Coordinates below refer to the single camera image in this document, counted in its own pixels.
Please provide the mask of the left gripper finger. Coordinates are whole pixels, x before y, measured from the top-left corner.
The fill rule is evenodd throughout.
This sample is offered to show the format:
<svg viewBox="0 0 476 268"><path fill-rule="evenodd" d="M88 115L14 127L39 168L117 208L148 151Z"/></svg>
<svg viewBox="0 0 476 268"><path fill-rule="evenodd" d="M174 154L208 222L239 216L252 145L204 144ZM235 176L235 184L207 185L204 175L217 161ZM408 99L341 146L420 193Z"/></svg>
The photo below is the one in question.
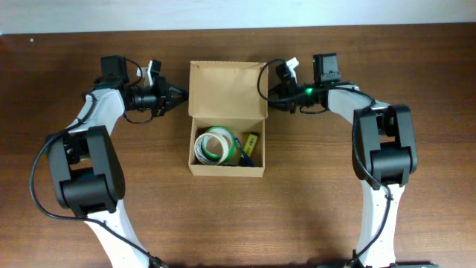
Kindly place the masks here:
<svg viewBox="0 0 476 268"><path fill-rule="evenodd" d="M181 89L173 84L168 85L168 92L173 98L187 98L188 91Z"/></svg>
<svg viewBox="0 0 476 268"><path fill-rule="evenodd" d="M183 103L188 101L187 98L172 98L169 102L169 110L175 109Z"/></svg>

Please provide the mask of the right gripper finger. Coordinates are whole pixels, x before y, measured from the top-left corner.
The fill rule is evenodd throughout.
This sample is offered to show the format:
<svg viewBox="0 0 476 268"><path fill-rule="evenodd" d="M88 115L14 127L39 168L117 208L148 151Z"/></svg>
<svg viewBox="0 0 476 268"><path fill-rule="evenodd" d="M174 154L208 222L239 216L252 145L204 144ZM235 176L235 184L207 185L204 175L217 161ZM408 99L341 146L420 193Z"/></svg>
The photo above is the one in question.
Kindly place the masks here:
<svg viewBox="0 0 476 268"><path fill-rule="evenodd" d="M286 101L281 101L281 102L268 102L268 107L272 109L276 109L279 111L288 111L287 108L287 102Z"/></svg>
<svg viewBox="0 0 476 268"><path fill-rule="evenodd" d="M268 96L286 96L286 84L280 83L268 90Z"/></svg>

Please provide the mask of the yellow highlighter marker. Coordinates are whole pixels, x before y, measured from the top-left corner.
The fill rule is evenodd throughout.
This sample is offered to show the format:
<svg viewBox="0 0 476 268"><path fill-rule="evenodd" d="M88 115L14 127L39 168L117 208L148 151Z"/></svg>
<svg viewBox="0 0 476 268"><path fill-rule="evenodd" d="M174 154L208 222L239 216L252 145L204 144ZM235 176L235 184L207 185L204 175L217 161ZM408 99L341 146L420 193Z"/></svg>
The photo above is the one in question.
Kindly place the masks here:
<svg viewBox="0 0 476 268"><path fill-rule="evenodd" d="M259 140L259 135L257 133L250 133L246 143L244 145L244 151L246 154L251 157L252 153L254 152L254 148L256 147L256 144Z"/></svg>

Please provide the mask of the brown cardboard box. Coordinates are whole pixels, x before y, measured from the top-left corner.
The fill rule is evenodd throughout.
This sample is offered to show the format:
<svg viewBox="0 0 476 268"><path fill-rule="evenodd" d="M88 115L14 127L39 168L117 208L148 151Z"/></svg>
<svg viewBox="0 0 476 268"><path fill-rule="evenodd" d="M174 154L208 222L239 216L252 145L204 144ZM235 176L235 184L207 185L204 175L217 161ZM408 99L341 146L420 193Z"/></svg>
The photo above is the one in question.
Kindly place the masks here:
<svg viewBox="0 0 476 268"><path fill-rule="evenodd" d="M192 61L188 113L192 117L188 166L194 176L261 177L265 171L265 119L267 101L260 97L268 88L268 71L256 62ZM211 127L228 128L244 144L258 135L251 153L252 167L238 165L238 149L228 166L204 165L195 154L197 138Z"/></svg>

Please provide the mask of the white masking tape roll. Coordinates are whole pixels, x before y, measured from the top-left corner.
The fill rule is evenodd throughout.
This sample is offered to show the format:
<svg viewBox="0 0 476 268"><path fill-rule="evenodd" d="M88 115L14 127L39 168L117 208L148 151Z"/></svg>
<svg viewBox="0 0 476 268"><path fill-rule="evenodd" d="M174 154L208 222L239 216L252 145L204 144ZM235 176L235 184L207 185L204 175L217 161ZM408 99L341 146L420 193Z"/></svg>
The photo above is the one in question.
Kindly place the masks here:
<svg viewBox="0 0 476 268"><path fill-rule="evenodd" d="M230 134L203 133L195 140L195 157L204 165L222 165L231 157L233 145L234 138Z"/></svg>

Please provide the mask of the green tape roll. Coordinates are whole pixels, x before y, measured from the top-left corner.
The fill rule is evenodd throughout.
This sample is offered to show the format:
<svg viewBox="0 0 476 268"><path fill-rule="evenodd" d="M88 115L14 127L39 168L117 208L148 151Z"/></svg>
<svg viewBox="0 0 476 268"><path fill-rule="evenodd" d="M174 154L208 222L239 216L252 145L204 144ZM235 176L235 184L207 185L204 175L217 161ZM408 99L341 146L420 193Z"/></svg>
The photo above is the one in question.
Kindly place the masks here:
<svg viewBox="0 0 476 268"><path fill-rule="evenodd" d="M227 127L223 126L211 127L205 133L206 135L202 139L201 146L206 159L220 164L229 160L234 154L234 134ZM225 150L226 155L224 153L213 153L208 146L212 141L218 143L220 148Z"/></svg>

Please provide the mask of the blue pen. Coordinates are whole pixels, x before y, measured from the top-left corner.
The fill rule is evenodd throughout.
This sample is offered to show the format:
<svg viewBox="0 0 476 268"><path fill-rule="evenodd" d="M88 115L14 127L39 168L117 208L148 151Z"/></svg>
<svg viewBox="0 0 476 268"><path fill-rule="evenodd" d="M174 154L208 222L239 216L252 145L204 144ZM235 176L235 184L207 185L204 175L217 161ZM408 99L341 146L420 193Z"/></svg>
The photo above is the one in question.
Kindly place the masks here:
<svg viewBox="0 0 476 268"><path fill-rule="evenodd" d="M241 145L239 139L237 137L234 138L235 145L237 149L240 151L241 156L238 161L238 165L241 167L254 167L254 163L252 162L250 156L246 153L245 149Z"/></svg>

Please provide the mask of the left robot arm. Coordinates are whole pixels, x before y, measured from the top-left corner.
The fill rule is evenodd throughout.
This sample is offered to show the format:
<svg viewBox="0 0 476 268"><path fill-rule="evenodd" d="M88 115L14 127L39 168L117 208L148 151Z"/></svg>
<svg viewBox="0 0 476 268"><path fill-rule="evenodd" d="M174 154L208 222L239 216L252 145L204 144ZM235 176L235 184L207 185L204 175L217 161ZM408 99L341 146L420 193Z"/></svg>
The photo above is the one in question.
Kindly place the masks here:
<svg viewBox="0 0 476 268"><path fill-rule="evenodd" d="M50 135L40 153L47 156L57 202L72 212L66 220L89 226L112 266L165 267L141 245L127 216L125 178L111 134L126 112L159 117L184 103L188 93L167 82L159 60L138 67L138 78L131 81L129 62L122 56L101 58L101 75L87 91L80 113Z"/></svg>

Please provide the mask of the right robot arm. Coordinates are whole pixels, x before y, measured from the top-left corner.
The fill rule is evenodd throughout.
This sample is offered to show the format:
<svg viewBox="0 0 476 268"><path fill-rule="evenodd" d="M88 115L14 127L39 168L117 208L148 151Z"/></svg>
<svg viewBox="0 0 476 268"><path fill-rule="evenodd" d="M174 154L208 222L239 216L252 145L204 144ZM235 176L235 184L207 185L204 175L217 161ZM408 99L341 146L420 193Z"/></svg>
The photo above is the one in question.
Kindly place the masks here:
<svg viewBox="0 0 476 268"><path fill-rule="evenodd" d="M299 84L297 59L275 59L280 82L262 94L268 105L290 113L340 115L352 126L352 165L363 191L361 231L345 267L395 267L394 238L399 203L418 165L411 110L376 100L343 80L335 53L312 59L314 80Z"/></svg>

